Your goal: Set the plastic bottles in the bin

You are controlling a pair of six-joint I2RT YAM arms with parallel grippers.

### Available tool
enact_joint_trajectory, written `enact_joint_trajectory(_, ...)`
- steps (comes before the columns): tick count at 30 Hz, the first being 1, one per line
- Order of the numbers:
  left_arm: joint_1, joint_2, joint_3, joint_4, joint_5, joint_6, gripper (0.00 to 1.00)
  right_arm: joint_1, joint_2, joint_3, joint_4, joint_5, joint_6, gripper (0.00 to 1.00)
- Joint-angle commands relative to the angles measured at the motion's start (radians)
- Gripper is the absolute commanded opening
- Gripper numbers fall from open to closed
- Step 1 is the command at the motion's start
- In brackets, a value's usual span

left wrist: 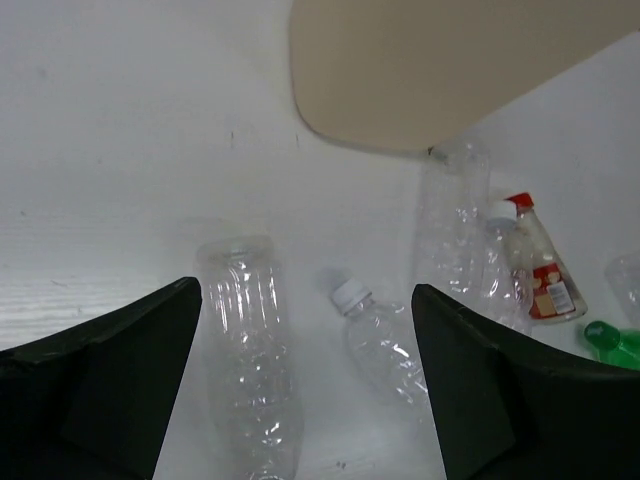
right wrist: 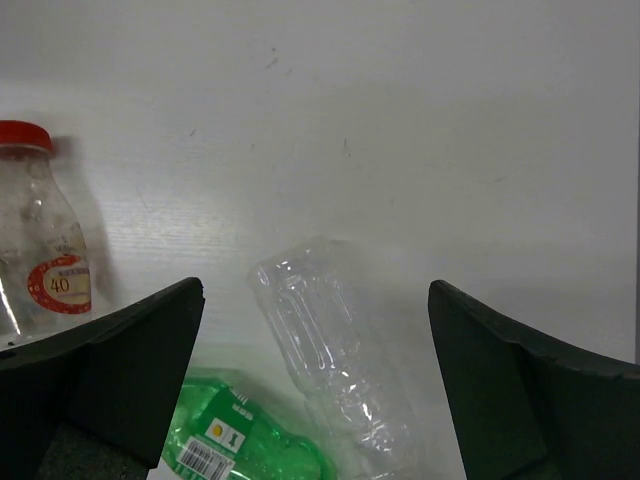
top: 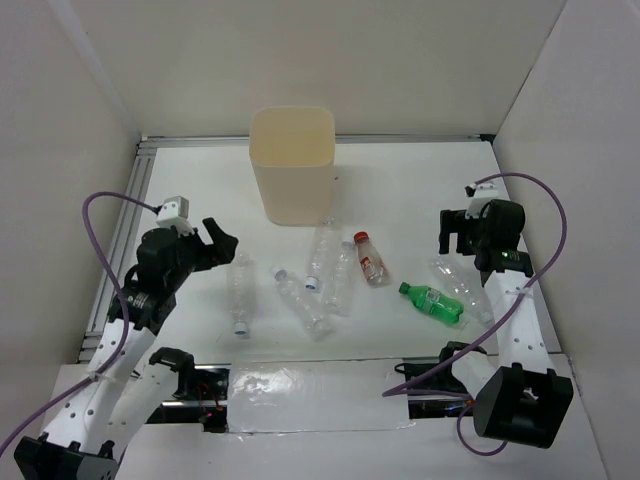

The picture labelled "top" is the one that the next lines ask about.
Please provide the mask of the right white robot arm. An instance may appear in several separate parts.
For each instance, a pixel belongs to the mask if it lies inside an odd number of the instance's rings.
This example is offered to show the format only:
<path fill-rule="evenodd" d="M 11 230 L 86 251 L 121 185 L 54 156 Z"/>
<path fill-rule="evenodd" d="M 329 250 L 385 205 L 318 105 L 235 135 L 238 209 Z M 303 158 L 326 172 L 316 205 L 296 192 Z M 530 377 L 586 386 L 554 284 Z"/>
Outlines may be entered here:
<path fill-rule="evenodd" d="M 542 338 L 529 280 L 534 276 L 527 253 L 519 250 L 525 224 L 521 205 L 500 199 L 471 204 L 468 210 L 440 214 L 439 247 L 474 259 L 497 326 L 498 364 L 480 347 L 450 358 L 436 369 L 448 392 L 463 387 L 473 399 L 478 436 L 549 448 L 573 399 L 570 379 L 557 374 Z"/>

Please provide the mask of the clear bottle white cap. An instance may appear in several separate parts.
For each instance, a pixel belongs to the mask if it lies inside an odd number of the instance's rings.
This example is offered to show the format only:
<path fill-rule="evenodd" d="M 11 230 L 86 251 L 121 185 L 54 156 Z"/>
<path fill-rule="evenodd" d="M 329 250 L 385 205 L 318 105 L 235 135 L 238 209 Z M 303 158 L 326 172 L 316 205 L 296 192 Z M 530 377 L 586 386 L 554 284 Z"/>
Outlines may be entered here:
<path fill-rule="evenodd" d="M 350 313 L 355 261 L 355 244 L 342 241 L 321 297 L 321 304 L 330 314 L 347 317 Z"/>

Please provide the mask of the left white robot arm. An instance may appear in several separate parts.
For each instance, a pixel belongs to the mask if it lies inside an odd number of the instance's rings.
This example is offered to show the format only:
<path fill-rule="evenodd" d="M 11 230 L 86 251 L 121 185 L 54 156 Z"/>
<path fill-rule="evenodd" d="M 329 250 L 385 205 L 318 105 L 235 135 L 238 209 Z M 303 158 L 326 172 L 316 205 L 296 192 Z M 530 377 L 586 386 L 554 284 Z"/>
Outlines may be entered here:
<path fill-rule="evenodd" d="M 188 277 L 229 264 L 238 247 L 212 218 L 211 241 L 175 226 L 147 231 L 79 388 L 57 398 L 62 408 L 36 437 L 23 437 L 14 459 L 26 479 L 113 479 L 129 442 L 160 404 L 196 390 L 192 354 L 153 346 Z"/>

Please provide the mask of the clear bottle grey cap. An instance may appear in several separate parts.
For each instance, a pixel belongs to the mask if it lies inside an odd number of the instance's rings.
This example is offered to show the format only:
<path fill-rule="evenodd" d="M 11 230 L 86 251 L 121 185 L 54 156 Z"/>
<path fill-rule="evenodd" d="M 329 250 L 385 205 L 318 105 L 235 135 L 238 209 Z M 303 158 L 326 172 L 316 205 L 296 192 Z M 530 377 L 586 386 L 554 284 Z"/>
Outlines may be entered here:
<path fill-rule="evenodd" d="M 323 339 L 334 331 L 333 323 L 319 301 L 307 291 L 298 276 L 282 267 L 276 267 L 273 277 L 279 297 L 314 341 Z"/>

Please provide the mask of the clear crushed bottle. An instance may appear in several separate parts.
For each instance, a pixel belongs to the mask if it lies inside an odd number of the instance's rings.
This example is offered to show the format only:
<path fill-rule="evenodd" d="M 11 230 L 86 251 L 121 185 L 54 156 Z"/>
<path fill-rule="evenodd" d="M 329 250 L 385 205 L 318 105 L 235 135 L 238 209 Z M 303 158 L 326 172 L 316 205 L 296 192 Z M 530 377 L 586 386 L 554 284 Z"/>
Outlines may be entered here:
<path fill-rule="evenodd" d="M 466 317 L 477 321 L 483 327 L 493 324 L 491 305 L 478 276 L 473 276 L 450 256 L 430 260 L 429 268 L 446 290 L 446 295 L 463 304 Z"/>

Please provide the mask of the red cap labelled bottle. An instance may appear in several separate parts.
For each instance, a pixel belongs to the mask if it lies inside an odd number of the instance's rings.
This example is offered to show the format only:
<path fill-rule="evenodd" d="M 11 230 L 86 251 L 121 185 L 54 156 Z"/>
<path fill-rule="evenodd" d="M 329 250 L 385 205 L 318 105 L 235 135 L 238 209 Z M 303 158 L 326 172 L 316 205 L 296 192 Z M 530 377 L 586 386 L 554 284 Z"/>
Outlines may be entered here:
<path fill-rule="evenodd" d="M 359 264 L 369 286 L 381 287 L 390 282 L 390 274 L 379 252 L 365 231 L 354 235 Z"/>

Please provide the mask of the green plastic bottle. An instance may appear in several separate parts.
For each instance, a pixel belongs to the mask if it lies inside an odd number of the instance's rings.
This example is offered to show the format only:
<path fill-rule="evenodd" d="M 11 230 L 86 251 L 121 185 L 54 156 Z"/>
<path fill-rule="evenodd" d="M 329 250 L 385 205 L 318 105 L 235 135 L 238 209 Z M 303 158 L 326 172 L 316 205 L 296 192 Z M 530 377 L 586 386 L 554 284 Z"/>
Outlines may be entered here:
<path fill-rule="evenodd" d="M 402 282 L 398 289 L 421 313 L 453 328 L 463 326 L 464 305 L 429 286 L 415 286 Z"/>

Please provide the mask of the clear bottle blue cap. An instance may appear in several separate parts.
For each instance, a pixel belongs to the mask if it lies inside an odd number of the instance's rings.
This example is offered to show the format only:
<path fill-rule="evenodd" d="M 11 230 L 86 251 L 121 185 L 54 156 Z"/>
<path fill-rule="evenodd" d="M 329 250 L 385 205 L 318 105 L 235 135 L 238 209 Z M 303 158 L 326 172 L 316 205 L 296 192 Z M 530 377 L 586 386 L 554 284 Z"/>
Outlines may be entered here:
<path fill-rule="evenodd" d="M 305 287 L 318 292 L 325 282 L 342 237 L 335 217 L 325 218 L 315 229 L 306 265 Z"/>
<path fill-rule="evenodd" d="M 255 262 L 246 252 L 238 252 L 229 265 L 227 300 L 234 334 L 247 339 L 256 312 L 256 280 Z"/>

